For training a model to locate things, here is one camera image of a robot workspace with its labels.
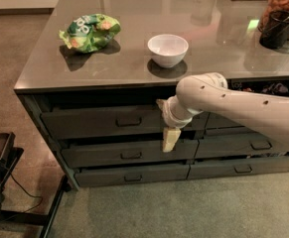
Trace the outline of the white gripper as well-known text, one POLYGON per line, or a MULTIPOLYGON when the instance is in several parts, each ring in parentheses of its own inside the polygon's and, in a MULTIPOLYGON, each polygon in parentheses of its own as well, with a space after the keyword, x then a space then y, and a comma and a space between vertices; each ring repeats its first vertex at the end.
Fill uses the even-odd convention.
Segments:
POLYGON ((165 123, 171 127, 163 130, 163 152, 171 152, 181 135, 179 128, 186 127, 193 118, 202 113, 201 110, 194 110, 185 107, 176 96, 167 100, 157 99, 156 104, 162 111, 165 123))

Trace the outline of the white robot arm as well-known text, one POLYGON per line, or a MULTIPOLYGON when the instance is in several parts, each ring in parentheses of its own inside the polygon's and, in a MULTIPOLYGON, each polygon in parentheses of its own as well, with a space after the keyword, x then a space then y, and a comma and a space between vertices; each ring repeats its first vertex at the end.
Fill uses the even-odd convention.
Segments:
POLYGON ((166 123, 164 152, 173 150, 181 129, 203 112, 218 114, 289 145, 289 97, 230 90, 226 79, 217 72, 182 78, 176 94, 159 99, 157 104, 166 123))

